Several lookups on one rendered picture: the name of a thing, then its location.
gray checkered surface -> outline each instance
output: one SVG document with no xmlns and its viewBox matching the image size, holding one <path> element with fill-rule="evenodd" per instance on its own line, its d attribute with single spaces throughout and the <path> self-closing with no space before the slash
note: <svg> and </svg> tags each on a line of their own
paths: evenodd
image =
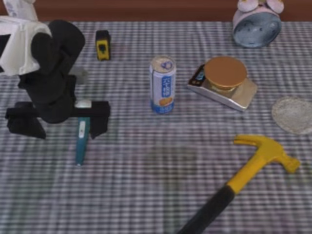
<svg viewBox="0 0 312 234">
<path fill-rule="evenodd" d="M 10 134 L 6 108 L 29 100 L 17 78 L 0 79 L 0 234 L 175 234 L 247 160 L 252 146 L 237 134 L 266 135 L 302 165 L 288 174 L 270 164 L 234 199 L 205 234 L 312 233 L 312 136 L 281 130 L 271 116 L 283 96 L 312 102 L 312 24 L 283 23 L 268 47 L 244 49 L 231 23 L 75 22 L 86 37 L 76 63 L 89 72 L 79 99 L 107 100 L 107 133 L 89 140 L 82 167 L 75 149 L 78 120 L 42 122 L 47 139 Z M 97 61 L 96 30 L 109 30 L 112 60 Z M 177 63 L 175 108 L 152 112 L 149 62 Z M 245 63 L 259 87 L 238 112 L 186 88 L 214 56 Z"/>
</svg>

teal tool handle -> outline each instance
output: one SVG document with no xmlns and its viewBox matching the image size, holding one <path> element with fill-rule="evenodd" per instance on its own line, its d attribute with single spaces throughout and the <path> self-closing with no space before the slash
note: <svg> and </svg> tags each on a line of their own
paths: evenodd
<svg viewBox="0 0 312 234">
<path fill-rule="evenodd" d="M 228 185 L 219 190 L 177 234 L 202 234 L 234 199 Z"/>
<path fill-rule="evenodd" d="M 90 118 L 78 118 L 78 138 L 76 145 L 76 164 L 82 166 L 90 132 Z"/>
</svg>

brown round lid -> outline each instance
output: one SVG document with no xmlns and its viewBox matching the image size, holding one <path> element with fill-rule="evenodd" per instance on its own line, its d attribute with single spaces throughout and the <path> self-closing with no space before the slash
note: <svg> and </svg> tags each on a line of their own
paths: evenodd
<svg viewBox="0 0 312 234">
<path fill-rule="evenodd" d="M 247 77 L 245 65 L 232 57 L 215 57 L 204 67 L 205 77 L 218 89 L 232 89 Z"/>
</svg>

can lid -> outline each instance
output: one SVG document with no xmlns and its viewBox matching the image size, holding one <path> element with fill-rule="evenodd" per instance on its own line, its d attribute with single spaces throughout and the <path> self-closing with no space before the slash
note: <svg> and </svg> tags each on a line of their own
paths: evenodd
<svg viewBox="0 0 312 234">
<path fill-rule="evenodd" d="M 247 78 L 245 65 L 232 57 L 215 57 L 204 67 L 206 79 L 218 89 L 235 88 Z"/>
<path fill-rule="evenodd" d="M 176 69 L 176 63 L 171 57 L 160 55 L 153 58 L 151 67 L 158 73 L 169 73 Z"/>
</svg>

yellow and black box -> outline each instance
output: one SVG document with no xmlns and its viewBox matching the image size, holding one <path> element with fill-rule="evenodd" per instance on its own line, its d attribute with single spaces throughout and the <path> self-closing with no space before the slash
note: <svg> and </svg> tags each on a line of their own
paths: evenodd
<svg viewBox="0 0 312 234">
<path fill-rule="evenodd" d="M 96 47 L 99 61 L 111 60 L 111 36 L 107 30 L 97 31 Z"/>
</svg>

